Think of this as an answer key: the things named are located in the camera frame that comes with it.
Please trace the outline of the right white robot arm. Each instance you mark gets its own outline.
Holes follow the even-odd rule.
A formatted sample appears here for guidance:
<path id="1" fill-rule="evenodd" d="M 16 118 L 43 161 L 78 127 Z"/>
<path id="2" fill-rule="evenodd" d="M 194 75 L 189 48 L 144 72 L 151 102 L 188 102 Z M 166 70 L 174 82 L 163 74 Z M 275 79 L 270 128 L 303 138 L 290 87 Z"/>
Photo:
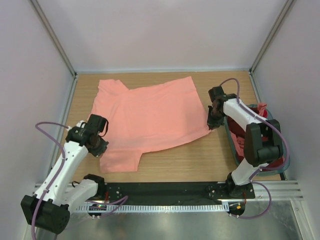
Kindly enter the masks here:
<path id="1" fill-rule="evenodd" d="M 231 198 L 241 198 L 259 171 L 271 171 L 284 163 L 280 123 L 260 116 L 244 105 L 236 94 L 226 94 L 221 86 L 213 87 L 208 94 L 211 100 L 208 128 L 216 129 L 226 120 L 231 120 L 244 134 L 241 143 L 243 159 L 225 181 L 226 194 Z"/>

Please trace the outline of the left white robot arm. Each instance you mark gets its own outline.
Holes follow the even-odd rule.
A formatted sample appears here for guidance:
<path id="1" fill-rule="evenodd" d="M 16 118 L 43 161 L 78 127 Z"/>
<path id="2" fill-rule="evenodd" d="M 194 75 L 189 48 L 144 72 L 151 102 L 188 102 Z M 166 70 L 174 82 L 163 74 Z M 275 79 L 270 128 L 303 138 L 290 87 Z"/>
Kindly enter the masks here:
<path id="1" fill-rule="evenodd" d="M 58 145 L 61 154 L 51 172 L 35 193 L 25 195 L 20 203 L 33 239 L 37 228 L 60 234 L 80 205 L 86 200 L 101 200 L 105 196 L 105 180 L 94 174 L 84 176 L 70 191 L 67 187 L 87 154 L 97 158 L 106 151 L 108 141 L 103 137 L 108 128 L 108 120 L 95 114 L 91 114 L 88 121 L 67 127 L 65 144 Z"/>

